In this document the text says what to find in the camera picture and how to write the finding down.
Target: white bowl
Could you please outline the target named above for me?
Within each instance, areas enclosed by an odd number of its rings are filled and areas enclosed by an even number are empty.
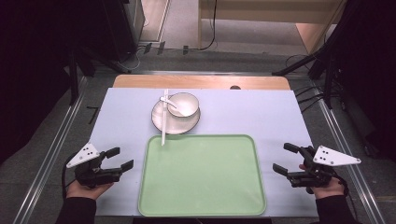
[[[187,92],[172,95],[169,100],[177,105],[177,109],[175,109],[172,105],[168,104],[169,112],[176,117],[189,117],[195,114],[199,108],[198,99]]]

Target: white plate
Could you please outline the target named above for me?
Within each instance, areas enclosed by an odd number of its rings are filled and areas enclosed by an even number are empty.
[[[166,133],[178,134],[186,133],[191,130],[201,117],[201,110],[198,110],[189,117],[176,117],[172,115],[169,111],[166,113]],[[151,119],[154,126],[162,131],[163,130],[163,102],[159,101],[152,108]]]

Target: metal rail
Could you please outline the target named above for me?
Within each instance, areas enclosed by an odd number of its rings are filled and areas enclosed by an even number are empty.
[[[80,95],[75,101],[74,105],[69,106],[66,115],[64,116],[64,120],[62,121],[61,127],[55,135],[55,138],[52,141],[51,146],[49,147],[49,151],[47,153],[46,158],[41,164],[40,169],[38,170],[37,175],[35,176],[35,180],[32,185],[28,189],[26,196],[23,200],[21,208],[14,219],[14,224],[20,223],[28,223],[30,215],[32,215],[33,210],[35,208],[35,204],[40,197],[40,194],[47,182],[47,179],[50,175],[50,171],[52,170],[53,164],[56,162],[56,158],[62,148],[64,143],[64,139],[66,138],[69,129],[73,123],[74,118],[78,112],[78,109],[81,105],[82,98],[84,96],[85,90],[87,87],[87,78],[83,77],[79,83],[79,92]]]
[[[312,86],[316,86],[314,81],[311,81]],[[324,103],[323,100],[319,101],[319,105],[321,108],[321,111],[325,117],[325,119],[328,122],[328,125],[332,131],[332,136],[334,137],[334,140],[340,149],[342,153],[345,153],[347,155],[352,155],[352,151],[349,148],[349,145],[347,143],[347,140],[345,139],[340,126],[338,125],[337,119],[335,118],[335,115],[332,110],[330,110],[326,104]],[[367,212],[368,217],[370,218],[372,223],[386,223],[384,217],[382,216],[382,213],[378,207],[378,204],[376,203],[375,196],[370,190],[369,185],[367,184],[367,181],[365,180],[361,169],[359,168],[358,165],[349,165],[346,167],[351,179],[353,181],[353,184],[355,185],[355,188],[357,192],[359,193],[359,196],[361,197],[361,202]]]

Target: black curtain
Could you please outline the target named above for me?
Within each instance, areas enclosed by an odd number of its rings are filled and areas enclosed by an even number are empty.
[[[0,163],[28,143],[69,88],[54,2],[0,3]]]
[[[395,11],[396,4],[361,1],[336,51],[338,81],[375,126],[364,139],[396,161]]]

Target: tripod leg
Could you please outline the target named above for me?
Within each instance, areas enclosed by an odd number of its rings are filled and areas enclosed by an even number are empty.
[[[334,78],[335,73],[335,66],[334,66],[334,57],[333,55],[330,56],[330,60],[327,64],[326,68],[326,79],[324,83],[324,103],[332,109],[332,79]]]
[[[109,60],[103,58],[102,56],[98,55],[97,53],[93,52],[90,49],[83,48],[82,51],[86,53],[88,56],[92,57],[93,59],[96,59],[100,63],[106,65],[107,67],[113,69],[114,71],[118,73],[125,73],[120,67],[116,66],[114,63],[110,62]]]
[[[280,70],[278,72],[273,72],[272,75],[273,76],[279,76],[279,77],[285,76],[288,73],[296,70],[297,68],[299,68],[301,66],[304,66],[307,63],[310,63],[310,62],[314,61],[315,58],[316,58],[316,56],[314,56],[313,54],[312,55],[308,55],[305,58],[301,59],[299,62],[294,63],[294,64],[292,64],[291,66],[289,66],[287,68],[284,68],[284,69],[282,69],[282,70]]]
[[[326,69],[326,62],[328,60],[321,58],[317,59],[312,65],[311,69],[309,69],[308,76],[311,79],[318,79],[322,75],[323,71]]]
[[[75,52],[72,48],[69,49],[69,73],[70,73],[70,91],[72,92],[70,105],[72,105],[78,98],[77,63],[75,58]]]
[[[82,74],[84,74],[85,77],[93,77],[95,74],[95,68],[91,63],[90,58],[87,57],[87,55],[85,55],[81,49],[76,50],[75,56],[78,67],[81,69]]]

